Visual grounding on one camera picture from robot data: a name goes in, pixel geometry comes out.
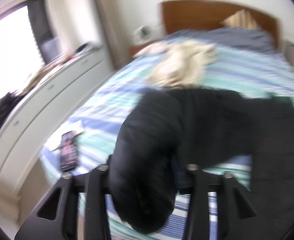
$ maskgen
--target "drawer knob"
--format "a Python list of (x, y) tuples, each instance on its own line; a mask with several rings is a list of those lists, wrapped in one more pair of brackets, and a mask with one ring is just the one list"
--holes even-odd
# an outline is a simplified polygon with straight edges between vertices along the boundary
[(51, 89), (53, 89), (53, 87), (54, 87), (55, 85), (54, 84), (52, 84), (50, 87), (48, 87), (48, 90), (51, 90)]

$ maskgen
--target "striped bedsheet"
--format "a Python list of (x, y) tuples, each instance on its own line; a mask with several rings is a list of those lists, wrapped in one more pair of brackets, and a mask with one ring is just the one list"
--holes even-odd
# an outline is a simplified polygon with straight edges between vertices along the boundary
[[(170, 42), (180, 42), (175, 38)], [(162, 55), (140, 57), (110, 78), (93, 96), (59, 129), (82, 120), (85, 132), (78, 137), (79, 167), (75, 175), (90, 171), (105, 163), (113, 153), (121, 124), (135, 107), (146, 88), (146, 77)], [(281, 55), (263, 55), (217, 46), (217, 60), (206, 67), (202, 80), (205, 87), (230, 89), (248, 98), (264, 98), (268, 92), (290, 96), (294, 100), (294, 72)], [(55, 183), (61, 173), (58, 170), (59, 152), (50, 152), (46, 143), (41, 150), (41, 161), (47, 179)], [(249, 189), (251, 170), (250, 155), (236, 156), (225, 163), (205, 169), (206, 172), (222, 174), (231, 171), (237, 180)], [(208, 194), (210, 207), (210, 239), (217, 234), (217, 203), (215, 193)], [(135, 232), (117, 216), (110, 196), (106, 196), (111, 234), (114, 239), (181, 239), (186, 222), (189, 196), (177, 195), (175, 210), (167, 223), (156, 233), (148, 236)], [(79, 201), (80, 212), (84, 209), (84, 196)]]

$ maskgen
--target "bright window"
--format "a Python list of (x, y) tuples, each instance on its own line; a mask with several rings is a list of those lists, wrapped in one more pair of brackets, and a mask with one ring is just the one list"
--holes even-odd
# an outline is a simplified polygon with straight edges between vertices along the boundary
[(0, 20), (0, 98), (20, 88), (42, 65), (27, 6)]

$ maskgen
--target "striped pillow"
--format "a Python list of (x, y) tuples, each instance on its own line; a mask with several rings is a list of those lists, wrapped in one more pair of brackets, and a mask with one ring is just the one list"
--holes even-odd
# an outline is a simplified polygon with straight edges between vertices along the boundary
[(238, 11), (227, 19), (223, 20), (222, 24), (229, 28), (242, 28), (245, 30), (260, 29), (260, 26), (251, 16), (250, 12), (245, 9)]

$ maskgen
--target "bed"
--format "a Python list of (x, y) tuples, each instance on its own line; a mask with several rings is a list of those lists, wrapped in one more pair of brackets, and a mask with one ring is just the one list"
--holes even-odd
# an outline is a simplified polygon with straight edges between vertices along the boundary
[[(202, 85), (217, 89), (230, 89), (248, 98), (265, 98), (274, 93), (290, 96), (294, 102), (294, 72), (281, 54), (277, 53), (279, 30), (275, 18), (241, 5), (204, 0), (172, 0), (161, 4), (163, 23), (169, 34), (165, 42), (181, 42), (187, 39), (203, 43), (216, 43), (217, 60), (206, 67)], [(244, 32), (222, 28), (221, 21), (236, 11), (247, 9), (262, 30)], [(236, 44), (235, 36), (240, 37)], [(268, 48), (256, 44), (257, 35), (268, 41)], [(75, 175), (83, 174), (105, 163), (113, 153), (122, 122), (135, 107), (147, 87), (145, 79), (162, 55), (140, 57), (111, 77), (93, 96), (58, 129), (61, 133), (70, 124), (82, 120), (85, 132), (78, 137), (79, 166)], [(49, 150), (50, 139), (40, 152), (47, 179), (55, 183), (61, 173), (58, 170), (59, 151)], [(231, 171), (237, 180), (250, 189), (250, 155), (236, 156), (225, 163), (205, 169), (222, 174)], [(150, 235), (135, 232), (117, 216), (112, 200), (107, 198), (109, 225), (114, 239), (181, 239), (186, 222), (189, 196), (177, 195), (175, 210), (159, 231)], [(217, 204), (215, 193), (208, 194), (210, 212), (210, 239), (217, 234)], [(79, 201), (83, 212), (84, 197)]]

